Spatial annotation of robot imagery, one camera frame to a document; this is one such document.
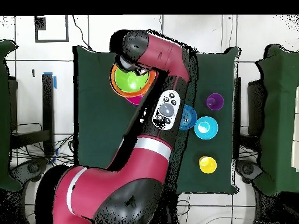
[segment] white floor tile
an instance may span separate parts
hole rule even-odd
[[[15,40],[15,17],[0,16],[0,40]],[[6,57],[7,60],[15,59],[15,52]]]
[[[238,15],[238,43],[242,49],[240,61],[261,60],[269,44],[285,49],[299,49],[298,21],[295,15]]]
[[[177,206],[178,218],[180,224],[186,224],[188,206]]]
[[[30,224],[35,224],[34,205],[25,206],[25,214]]]
[[[237,206],[255,206],[255,192],[250,184],[245,184],[240,175],[235,175],[235,185],[239,192],[233,196],[233,204]]]
[[[190,205],[231,205],[232,196],[220,193],[197,193],[191,194]]]
[[[42,80],[44,72],[52,72],[57,78],[54,90],[54,132],[74,132],[74,84],[72,62],[18,61],[18,123],[41,123]]]
[[[89,16],[90,46],[97,52],[109,52],[111,35],[120,29],[161,31],[160,15]]]
[[[235,46],[236,18],[235,15],[231,17],[223,15],[222,19],[222,15],[164,15],[164,34],[195,47],[200,53],[223,53],[229,46]]]
[[[295,114],[295,120],[294,120],[294,136],[293,140],[299,142],[299,114]]]
[[[232,207],[191,206],[187,224],[231,224]]]
[[[39,39],[63,39],[65,31],[64,16],[45,16],[46,29],[40,30]],[[84,41],[88,42],[87,16],[75,16],[77,26],[83,32]],[[81,31],[75,26],[71,15],[68,16],[69,42],[36,43],[34,16],[16,17],[16,52],[17,60],[72,60],[72,46],[86,46],[82,41]]]
[[[260,72],[254,63],[239,63],[238,76],[241,77],[241,125],[248,126],[248,83],[260,79]]]
[[[9,75],[16,76],[16,67],[14,61],[6,61],[6,65],[8,67]]]
[[[234,207],[232,217],[232,224],[253,224],[255,207]]]
[[[299,113],[299,87],[297,87],[297,90],[296,90],[296,107],[295,107],[295,113]]]

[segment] blue tape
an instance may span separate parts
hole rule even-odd
[[[57,81],[56,81],[56,76],[53,79],[53,86],[56,89],[57,88]]]

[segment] dark green tablecloth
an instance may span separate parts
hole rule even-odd
[[[11,145],[11,107],[8,87],[8,68],[6,55],[16,49],[10,40],[0,40],[0,188],[9,191],[19,191],[22,185],[10,177],[9,154]]]
[[[136,106],[115,94],[110,87],[109,75],[115,54],[89,52],[82,47],[77,47],[77,53],[79,162],[86,166],[105,168],[113,159]],[[185,103],[193,106],[194,92],[197,92],[197,116],[214,117],[218,121],[219,132],[214,139],[203,141],[195,136],[194,128],[179,131],[168,173],[171,184],[177,179],[179,165],[182,164],[178,193],[232,194],[237,191],[231,185],[231,161],[234,59],[238,53],[238,48],[232,48],[227,54],[197,55],[199,80],[189,86]],[[224,96],[224,107],[220,111],[213,112],[205,107],[204,101],[211,93]],[[199,158],[203,155],[216,159],[217,170],[213,174],[200,171]]]

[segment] cup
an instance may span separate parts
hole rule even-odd
[[[209,109],[218,111],[224,105],[224,99],[221,94],[213,93],[207,98],[206,105]]]
[[[134,105],[139,105],[140,104],[140,101],[142,100],[143,98],[143,95],[138,95],[138,96],[135,96],[135,97],[129,97],[129,98],[126,98],[128,102],[134,104]]]
[[[202,156],[199,159],[199,168],[203,173],[214,173],[217,168],[217,162],[212,157]]]

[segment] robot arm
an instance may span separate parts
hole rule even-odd
[[[139,74],[156,69],[158,77],[109,167],[74,166],[61,176],[53,224],[149,224],[158,206],[190,80],[190,54],[143,30],[116,32],[110,50],[119,68]]]

